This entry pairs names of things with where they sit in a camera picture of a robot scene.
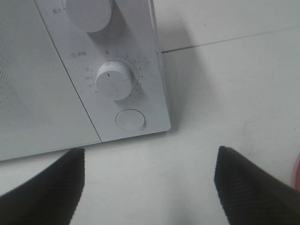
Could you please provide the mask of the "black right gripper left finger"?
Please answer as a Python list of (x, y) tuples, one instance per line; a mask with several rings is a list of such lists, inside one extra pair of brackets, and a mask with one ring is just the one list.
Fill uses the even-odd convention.
[(0, 197), (2, 225), (68, 225), (82, 196), (85, 150), (71, 149)]

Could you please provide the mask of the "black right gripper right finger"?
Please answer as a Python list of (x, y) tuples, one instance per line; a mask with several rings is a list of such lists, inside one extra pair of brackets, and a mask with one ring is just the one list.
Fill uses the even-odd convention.
[(231, 225), (300, 223), (300, 193), (230, 147), (218, 149), (214, 183)]

